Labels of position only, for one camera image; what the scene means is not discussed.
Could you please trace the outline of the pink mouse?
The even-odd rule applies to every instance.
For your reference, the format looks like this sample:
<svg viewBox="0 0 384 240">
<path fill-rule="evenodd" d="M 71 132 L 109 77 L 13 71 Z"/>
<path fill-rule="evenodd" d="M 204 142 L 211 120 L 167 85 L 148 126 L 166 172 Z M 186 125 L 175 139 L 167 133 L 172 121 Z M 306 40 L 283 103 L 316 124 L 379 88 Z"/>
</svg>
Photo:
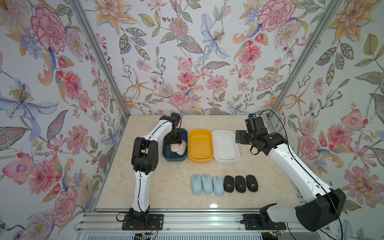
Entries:
<svg viewBox="0 0 384 240">
<path fill-rule="evenodd" d="M 182 143 L 179 145 L 179 150 L 176 152 L 179 156 L 183 156 L 186 152 L 187 143 L 185 141 L 182 141 Z"/>
<path fill-rule="evenodd" d="M 176 153 L 180 149 L 180 144 L 170 144 L 171 151 Z"/>
</svg>

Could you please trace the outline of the light blue mouse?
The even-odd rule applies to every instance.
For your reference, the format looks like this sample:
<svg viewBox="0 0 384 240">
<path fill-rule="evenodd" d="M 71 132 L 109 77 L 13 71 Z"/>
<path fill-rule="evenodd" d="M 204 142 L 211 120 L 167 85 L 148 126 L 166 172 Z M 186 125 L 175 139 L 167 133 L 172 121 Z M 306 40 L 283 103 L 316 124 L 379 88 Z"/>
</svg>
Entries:
<svg viewBox="0 0 384 240">
<path fill-rule="evenodd" d="M 221 197 L 224 195 L 225 193 L 225 190 L 224 190 L 224 180 L 222 177 L 220 176 L 214 176 L 212 178 L 212 182 L 213 182 L 213 191 L 214 191 L 214 194 L 217 196 L 217 197 Z"/>
<path fill-rule="evenodd" d="M 202 179 L 199 175 L 193 175 L 191 177 L 192 193 L 196 196 L 203 192 Z"/>
<path fill-rule="evenodd" d="M 201 176 L 201 179 L 203 185 L 203 192 L 206 195 L 211 195 L 214 191 L 212 177 L 210 175 L 203 175 Z"/>
</svg>

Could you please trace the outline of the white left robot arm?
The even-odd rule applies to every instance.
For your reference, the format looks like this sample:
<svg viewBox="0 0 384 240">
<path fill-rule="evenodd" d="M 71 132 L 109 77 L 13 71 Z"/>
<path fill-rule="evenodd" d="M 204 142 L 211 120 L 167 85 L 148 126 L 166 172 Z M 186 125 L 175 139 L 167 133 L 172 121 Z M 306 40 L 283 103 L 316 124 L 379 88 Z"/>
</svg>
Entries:
<svg viewBox="0 0 384 240">
<path fill-rule="evenodd" d="M 135 228 L 143 229 L 150 221 L 150 185 L 159 163 L 159 143 L 167 140 L 170 144 L 182 144 L 182 137 L 178 133 L 181 121 L 182 117 L 177 113 L 163 115 L 153 130 L 134 141 L 131 163 L 136 185 L 134 202 L 126 221 Z"/>
</svg>

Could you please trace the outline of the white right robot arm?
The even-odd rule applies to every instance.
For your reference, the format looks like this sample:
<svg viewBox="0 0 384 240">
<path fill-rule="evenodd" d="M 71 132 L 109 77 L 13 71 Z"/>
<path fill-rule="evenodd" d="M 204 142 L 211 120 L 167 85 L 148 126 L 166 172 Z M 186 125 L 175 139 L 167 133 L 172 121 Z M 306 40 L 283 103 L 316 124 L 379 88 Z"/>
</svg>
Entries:
<svg viewBox="0 0 384 240">
<path fill-rule="evenodd" d="M 277 163 L 298 188 L 304 204 L 279 206 L 269 204 L 260 209 L 260 223 L 263 228 L 271 224 L 301 224 L 306 230 L 316 232 L 338 220 L 346 202 L 341 189 L 332 189 L 311 171 L 292 152 L 288 142 L 279 134 L 268 134 L 266 130 L 248 133 L 236 131 L 236 143 L 250 145 Z"/>
</svg>

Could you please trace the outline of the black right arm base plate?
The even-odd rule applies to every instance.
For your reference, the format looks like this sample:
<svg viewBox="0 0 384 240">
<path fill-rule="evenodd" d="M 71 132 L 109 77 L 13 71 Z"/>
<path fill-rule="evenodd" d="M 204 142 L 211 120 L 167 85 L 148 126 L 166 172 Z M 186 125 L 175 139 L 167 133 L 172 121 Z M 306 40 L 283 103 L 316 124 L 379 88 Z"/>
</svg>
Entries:
<svg viewBox="0 0 384 240">
<path fill-rule="evenodd" d="M 251 230 L 265 230 L 265 231 L 285 231 L 287 226 L 285 223 L 272 222 L 268 216 L 263 214 L 244 214 L 243 219 L 240 220 L 241 224 L 245 225 L 247 231 Z"/>
</svg>

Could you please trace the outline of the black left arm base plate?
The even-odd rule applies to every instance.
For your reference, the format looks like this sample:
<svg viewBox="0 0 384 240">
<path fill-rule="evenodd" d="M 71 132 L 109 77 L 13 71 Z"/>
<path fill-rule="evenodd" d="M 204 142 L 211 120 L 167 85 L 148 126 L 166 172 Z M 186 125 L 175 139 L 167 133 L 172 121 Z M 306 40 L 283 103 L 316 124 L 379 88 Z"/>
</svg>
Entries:
<svg viewBox="0 0 384 240">
<path fill-rule="evenodd" d="M 145 216 L 143 220 L 136 217 L 130 217 L 128 214 L 124 216 L 122 222 L 123 231 L 161 231 L 164 225 L 164 215 L 150 214 Z"/>
</svg>

